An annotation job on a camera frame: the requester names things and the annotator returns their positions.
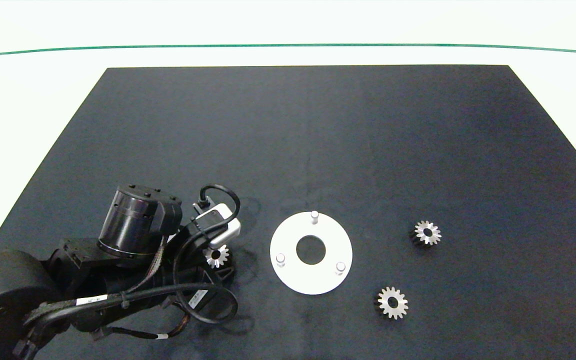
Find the robotic arm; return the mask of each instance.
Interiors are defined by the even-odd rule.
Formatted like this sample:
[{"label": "robotic arm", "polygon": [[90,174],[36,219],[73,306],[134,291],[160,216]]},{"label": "robotic arm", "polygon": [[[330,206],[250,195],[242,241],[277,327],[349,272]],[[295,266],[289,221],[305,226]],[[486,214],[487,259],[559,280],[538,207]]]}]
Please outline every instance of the robotic arm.
[{"label": "robotic arm", "polygon": [[[214,203],[206,195],[210,189],[228,194],[234,210]],[[224,259],[226,244],[240,234],[240,200],[230,189],[208,184],[193,207],[197,215],[181,226],[177,196],[122,185],[98,238],[64,239],[43,261],[0,251],[0,360],[32,360],[70,326],[94,340],[113,333],[166,339],[191,318],[210,324],[232,319],[237,300],[224,285],[234,266]],[[178,326],[167,333],[108,326],[156,305],[179,308]]]}]

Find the metal pin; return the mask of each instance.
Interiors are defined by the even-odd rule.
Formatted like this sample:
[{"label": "metal pin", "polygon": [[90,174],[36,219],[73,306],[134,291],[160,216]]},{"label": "metal pin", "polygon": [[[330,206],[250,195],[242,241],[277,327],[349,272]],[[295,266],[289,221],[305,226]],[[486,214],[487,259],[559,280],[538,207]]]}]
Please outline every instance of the metal pin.
[{"label": "metal pin", "polygon": [[336,264],[336,271],[334,272],[337,275],[341,275],[344,273],[344,271],[346,271],[346,264],[344,264],[343,262],[339,261]]},{"label": "metal pin", "polygon": [[283,255],[283,253],[277,253],[277,256],[275,256],[274,259],[277,260],[278,267],[282,268],[286,265],[286,256]]}]

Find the green line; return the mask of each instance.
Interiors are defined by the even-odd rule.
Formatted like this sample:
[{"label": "green line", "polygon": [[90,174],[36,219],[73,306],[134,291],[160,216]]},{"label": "green line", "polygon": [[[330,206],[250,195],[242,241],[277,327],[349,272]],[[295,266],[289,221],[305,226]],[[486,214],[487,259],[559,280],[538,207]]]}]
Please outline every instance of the green line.
[{"label": "green line", "polygon": [[162,49],[162,48],[347,48],[347,47],[445,47],[445,48],[493,48],[515,50],[558,51],[560,53],[576,53],[571,48],[485,45],[480,43],[216,43],[216,44],[186,44],[186,45],[109,45],[109,46],[74,46],[34,48],[32,50],[4,51],[0,55],[15,55],[28,53],[43,53],[46,51],[66,50],[102,50],[102,49]]}]

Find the black cable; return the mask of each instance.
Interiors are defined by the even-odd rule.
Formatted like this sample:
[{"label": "black cable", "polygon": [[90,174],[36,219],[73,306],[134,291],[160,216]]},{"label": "black cable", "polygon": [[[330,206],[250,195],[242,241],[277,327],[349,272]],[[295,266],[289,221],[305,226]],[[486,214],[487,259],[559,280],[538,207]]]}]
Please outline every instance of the black cable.
[{"label": "black cable", "polygon": [[[172,305],[176,306],[177,308],[184,310],[179,303],[174,302]],[[187,312],[183,312],[183,317],[181,321],[170,331],[166,333],[165,337],[160,337],[159,333],[151,333],[151,332],[144,332],[138,330],[132,330],[130,328],[119,327],[119,326],[108,326],[106,329],[110,330],[113,334],[122,334],[122,335],[130,335],[131,337],[140,338],[140,339],[147,339],[147,340],[157,340],[157,339],[170,339],[174,338],[179,335],[188,325],[190,321],[190,314]]]},{"label": "black cable", "polygon": [[[225,186],[219,185],[219,184],[208,184],[208,185],[205,185],[204,187],[202,187],[201,191],[199,191],[199,202],[206,202],[207,201],[206,191],[208,189],[216,189],[218,191],[222,191],[222,192],[228,194],[230,196],[230,198],[233,200],[233,202],[235,203],[235,209],[233,210],[233,212],[230,216],[223,219],[222,221],[219,221],[218,223],[216,223],[214,225],[208,226],[206,229],[203,230],[203,232],[194,233],[194,235],[192,235],[182,246],[179,247],[179,250],[174,255],[174,259],[172,262],[172,281],[174,284],[179,284],[179,280],[178,280],[179,261],[181,260],[183,253],[190,246],[190,244],[194,243],[195,240],[199,239],[199,237],[203,236],[205,233],[209,233],[210,231],[213,231],[215,229],[219,229],[222,226],[227,225],[228,223],[233,221],[233,219],[235,219],[240,212],[240,207],[242,206],[242,203],[240,202],[240,198],[237,196],[237,194],[234,191],[232,191],[231,189],[228,189],[228,187],[225,187]],[[185,312],[189,313],[190,316],[194,317],[198,321],[205,322],[207,324],[221,324],[222,322],[229,321],[236,314],[235,311],[231,310],[231,312],[229,312],[224,317],[218,317],[218,318],[206,317],[204,315],[201,315],[192,306],[190,306],[190,304],[186,300],[186,297],[184,296],[182,291],[176,292],[176,298],[177,298],[177,301],[179,302],[179,304],[183,307],[183,310],[185,310]],[[236,299],[235,299],[235,303],[233,303],[232,307],[237,308]]]},{"label": "black cable", "polygon": [[[84,312],[94,312],[97,310],[103,310],[106,308],[110,308],[112,306],[117,306],[122,303],[125,299],[126,301],[137,301],[142,299],[148,299],[151,297],[162,296],[165,294],[173,294],[175,292],[183,292],[183,291],[197,291],[197,290],[206,290],[206,291],[215,291],[218,293],[225,294],[229,299],[231,299],[233,306],[230,308],[231,316],[237,313],[237,298],[235,295],[226,287],[214,285],[214,284],[206,284],[203,282],[190,282],[187,284],[176,284],[176,285],[166,285],[160,287],[153,287],[152,289],[146,289],[141,291],[131,292],[130,294],[125,294],[124,296],[120,296],[119,294],[109,294],[107,300],[101,300],[91,303],[83,303],[82,305],[74,305],[70,307],[66,307],[63,309],[55,310],[50,313],[44,314],[43,316],[36,319],[34,322],[34,326],[30,331],[29,339],[26,342],[26,351],[21,350],[21,353],[18,353],[18,356],[23,356],[23,360],[32,360],[35,358],[35,355],[39,351],[39,347],[37,344],[42,343],[42,339],[44,337],[44,333],[52,324],[58,321],[62,321],[64,319],[69,319],[75,315]],[[28,326],[30,321],[26,321],[23,323],[23,326]]]},{"label": "black cable", "polygon": [[240,213],[240,207],[242,207],[242,203],[240,202],[240,198],[237,196],[237,194],[235,193],[235,191],[232,191],[231,189],[229,189],[228,187],[224,186],[224,185],[219,185],[219,184],[208,184],[208,185],[204,185],[201,190],[199,190],[199,201],[197,202],[197,205],[199,205],[199,207],[204,208],[205,206],[202,205],[206,205],[208,204],[208,199],[206,198],[206,191],[208,189],[215,189],[218,191],[222,191],[226,194],[228,194],[228,196],[230,196],[230,198],[233,200],[233,202],[235,203],[235,210],[232,212],[232,215],[228,216],[224,221],[224,224],[228,224],[231,221],[233,221],[233,219],[235,219],[237,217],[237,214]]},{"label": "black cable", "polygon": [[43,317],[44,315],[46,315],[48,313],[52,313],[56,310],[68,308],[68,307],[73,306],[73,305],[77,305],[77,300],[71,299],[71,300],[57,301],[57,302],[51,302],[51,303],[41,303],[39,305],[39,307],[37,307],[36,309],[29,312],[23,318],[23,324],[24,325],[30,324],[33,321],[35,321],[35,319],[39,319],[40,317]]}]

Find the gear teeth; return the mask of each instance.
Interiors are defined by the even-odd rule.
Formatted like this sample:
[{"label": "gear teeth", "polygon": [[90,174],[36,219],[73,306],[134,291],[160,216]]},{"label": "gear teeth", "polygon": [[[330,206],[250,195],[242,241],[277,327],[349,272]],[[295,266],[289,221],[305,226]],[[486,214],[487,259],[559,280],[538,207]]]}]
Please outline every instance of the gear teeth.
[{"label": "gear teeth", "polygon": [[219,251],[219,258],[217,259],[213,259],[213,251],[214,250],[211,248],[206,248],[203,251],[203,255],[205,256],[206,262],[210,265],[211,269],[219,269],[228,261],[228,257],[230,255],[229,249],[225,244],[218,248],[217,251]]},{"label": "gear teeth", "polygon": [[[388,303],[391,297],[397,300],[396,307],[391,307]],[[403,319],[404,315],[407,314],[406,310],[409,308],[406,305],[408,301],[405,299],[405,295],[402,294],[402,290],[395,289],[395,287],[391,286],[386,286],[384,289],[381,289],[374,303],[375,309],[377,309],[379,314],[394,320]]]},{"label": "gear teeth", "polygon": [[[428,236],[424,233],[424,230],[430,230],[432,235]],[[439,226],[435,225],[434,222],[428,220],[419,221],[414,226],[414,230],[410,232],[410,237],[415,245],[421,246],[423,248],[430,248],[433,245],[438,244],[441,241],[441,230]]]}]

